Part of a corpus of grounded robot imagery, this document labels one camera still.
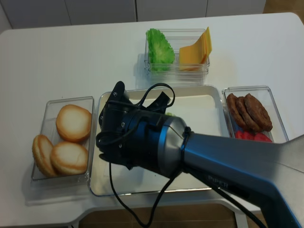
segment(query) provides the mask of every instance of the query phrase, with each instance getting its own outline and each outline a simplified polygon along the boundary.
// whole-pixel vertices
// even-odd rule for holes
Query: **clear plastic container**
[[[193,86],[204,84],[208,74],[209,58],[204,64],[179,64],[180,48],[194,44],[205,32],[204,29],[160,29],[173,48],[175,61],[172,64],[153,64],[149,60],[149,44],[146,38],[144,55],[145,72],[150,84],[167,83],[171,86]],[[194,68],[195,71],[182,71],[181,68]]]
[[[45,135],[52,142],[53,145],[56,145],[59,142],[63,141],[63,139],[60,138],[57,132],[56,118],[60,109],[67,104],[78,105],[82,108],[87,109],[92,114],[90,137],[81,143],[89,152],[87,170],[85,173],[79,175],[48,178],[39,171],[39,169],[34,163],[32,176],[31,176],[31,187],[34,188],[41,188],[41,187],[53,188],[59,186],[70,187],[71,185],[74,184],[87,183],[90,177],[89,172],[93,158],[93,150],[95,143],[95,128],[96,128],[95,106],[94,106],[94,99],[92,96],[49,101],[47,103],[46,110],[44,113],[44,119],[43,119],[40,134]]]
[[[230,131],[230,136],[235,137],[237,131],[242,129],[236,124],[233,117],[230,115],[227,108],[226,98],[229,94],[233,93],[235,96],[246,96],[251,94],[256,99],[258,99],[264,108],[267,110],[270,120],[272,122],[272,130],[270,132],[262,132],[268,136],[275,143],[285,143],[288,141],[288,137],[281,120],[279,111],[276,107],[274,97],[272,96],[271,90],[268,86],[245,86],[245,87],[229,87],[223,91],[223,106],[225,110],[225,115],[227,117],[227,126]]]

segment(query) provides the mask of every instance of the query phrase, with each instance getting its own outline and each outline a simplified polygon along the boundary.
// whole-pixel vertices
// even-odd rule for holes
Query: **metal tray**
[[[145,91],[128,91],[128,96],[135,103],[142,98]],[[155,89],[149,93],[144,105],[151,103],[161,91],[172,97],[169,89]],[[177,87],[174,88],[174,92],[176,100],[174,105],[167,109],[168,112],[181,116],[194,132],[229,137],[217,88],[211,85]],[[110,93],[105,93],[101,96],[98,115],[109,95]],[[96,134],[99,132],[100,127],[97,126]],[[111,196],[113,192],[110,186],[109,165],[98,157],[99,154],[100,151],[95,146],[89,188],[95,196]],[[120,195],[158,192],[168,181],[167,178],[140,167],[129,171],[126,167],[115,164],[112,165],[112,177],[115,189]],[[182,173],[167,189],[170,192],[190,190],[210,190],[210,188],[194,177]]]

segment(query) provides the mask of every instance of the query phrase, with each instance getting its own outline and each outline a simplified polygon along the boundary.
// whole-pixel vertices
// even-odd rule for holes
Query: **white cabinet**
[[[72,25],[136,21],[135,0],[66,0]]]
[[[1,0],[14,29],[70,25],[64,0]]]
[[[136,0],[138,21],[202,18],[208,0]]]
[[[206,17],[263,13],[266,0],[208,0]]]

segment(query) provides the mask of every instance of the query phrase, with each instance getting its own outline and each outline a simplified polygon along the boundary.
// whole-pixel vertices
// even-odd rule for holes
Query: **brown floor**
[[[264,13],[293,12],[304,23],[304,0],[266,0]],[[148,208],[134,211],[144,222],[150,215]],[[249,228],[257,228],[247,219]],[[79,223],[80,228],[139,228],[135,219],[126,210],[96,211]],[[151,228],[235,228],[231,210],[219,204],[158,207]]]

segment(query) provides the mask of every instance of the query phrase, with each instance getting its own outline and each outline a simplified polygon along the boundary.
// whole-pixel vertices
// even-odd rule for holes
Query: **robotic arm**
[[[132,104],[124,84],[116,84],[99,117],[101,159],[140,166],[171,182],[187,172],[222,196],[227,191],[260,207],[270,228],[304,225],[304,136],[275,144],[191,132],[181,118],[164,114],[174,103],[168,105],[165,93],[143,106],[156,86],[170,88],[156,84]]]

